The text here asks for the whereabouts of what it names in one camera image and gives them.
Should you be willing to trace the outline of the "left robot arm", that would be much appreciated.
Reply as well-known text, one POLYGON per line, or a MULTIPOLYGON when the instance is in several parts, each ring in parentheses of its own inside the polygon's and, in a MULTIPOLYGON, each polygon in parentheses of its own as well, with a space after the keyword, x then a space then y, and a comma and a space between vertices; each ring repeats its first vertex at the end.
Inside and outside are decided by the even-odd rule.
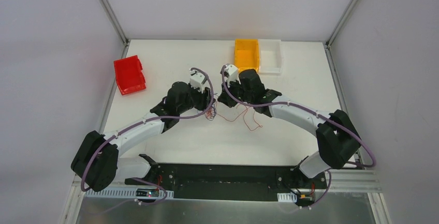
POLYGON ((81 178, 83 192, 102 191, 115 179, 139 178, 144 184, 157 181, 158 171, 145 159, 123 154, 151 137, 160 135, 180 120, 197 118, 214 103, 213 85, 197 87, 175 82, 162 100, 141 119, 121 129, 87 133, 74 156, 71 169, 81 178))

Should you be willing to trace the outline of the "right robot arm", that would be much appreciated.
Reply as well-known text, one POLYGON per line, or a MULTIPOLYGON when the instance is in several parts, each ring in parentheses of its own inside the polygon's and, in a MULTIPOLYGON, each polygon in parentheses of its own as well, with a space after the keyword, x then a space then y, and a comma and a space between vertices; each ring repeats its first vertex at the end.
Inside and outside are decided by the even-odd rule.
POLYGON ((228 107, 237 104, 256 113, 291 123, 312 134, 318 150, 305 157, 293 170, 296 185, 305 188, 315 176, 341 169, 361 147, 360 138, 348 115, 342 110, 318 111, 292 101, 273 89, 265 88, 254 69, 239 72, 228 64, 221 68, 222 92, 219 101, 228 107))

